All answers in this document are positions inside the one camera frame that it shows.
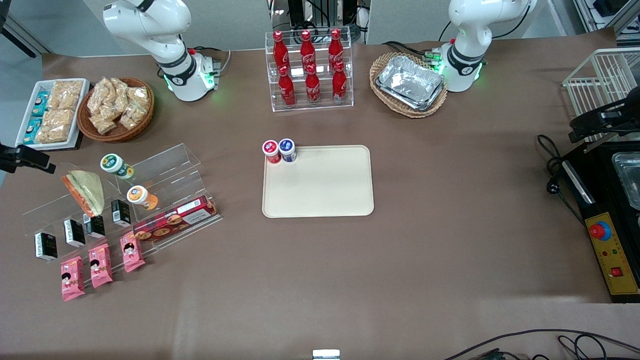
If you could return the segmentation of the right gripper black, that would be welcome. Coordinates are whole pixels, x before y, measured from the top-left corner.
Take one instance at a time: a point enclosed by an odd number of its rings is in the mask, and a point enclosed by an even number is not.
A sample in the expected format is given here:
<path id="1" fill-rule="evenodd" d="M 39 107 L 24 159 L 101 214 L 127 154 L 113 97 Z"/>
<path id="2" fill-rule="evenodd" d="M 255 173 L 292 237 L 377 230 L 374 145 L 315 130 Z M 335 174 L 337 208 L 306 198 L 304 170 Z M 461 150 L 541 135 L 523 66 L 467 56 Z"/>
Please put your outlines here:
<path id="1" fill-rule="evenodd" d="M 14 148 L 0 144 L 0 170 L 14 174 L 18 167 L 30 167 L 48 174 L 54 174 L 57 169 L 44 152 L 30 147 Z"/>

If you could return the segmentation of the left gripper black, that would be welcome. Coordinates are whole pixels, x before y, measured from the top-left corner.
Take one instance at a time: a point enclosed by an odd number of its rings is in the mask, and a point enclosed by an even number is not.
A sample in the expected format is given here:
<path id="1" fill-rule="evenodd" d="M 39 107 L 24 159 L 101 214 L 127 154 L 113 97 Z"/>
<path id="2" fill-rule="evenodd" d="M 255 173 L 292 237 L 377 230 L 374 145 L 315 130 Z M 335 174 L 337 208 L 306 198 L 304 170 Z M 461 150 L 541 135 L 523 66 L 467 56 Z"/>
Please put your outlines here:
<path id="1" fill-rule="evenodd" d="M 587 137 L 602 133 L 602 128 L 610 133 L 638 132 L 639 112 L 638 98 L 626 98 L 604 106 L 599 114 L 581 114 L 569 123 L 569 141 L 576 144 Z"/>

